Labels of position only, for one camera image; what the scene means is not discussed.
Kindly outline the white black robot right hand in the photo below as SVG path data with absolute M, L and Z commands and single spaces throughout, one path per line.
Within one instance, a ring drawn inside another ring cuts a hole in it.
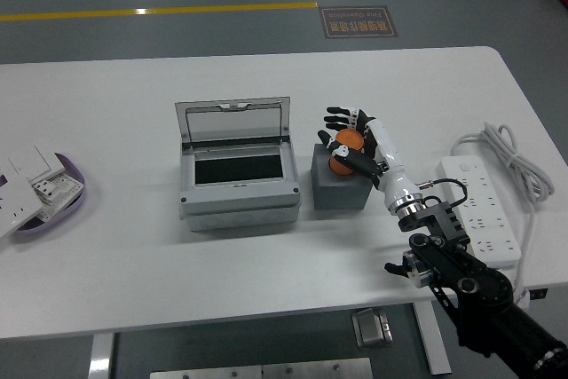
M 324 122 L 328 130 L 353 130 L 363 138 L 363 147 L 357 150 L 341 142 L 337 134 L 318 132 L 334 160 L 369 179 L 384 194 L 385 206 L 393 216 L 424 209 L 421 190 L 406 175 L 398 149 L 379 119 L 360 108 L 328 107 Z

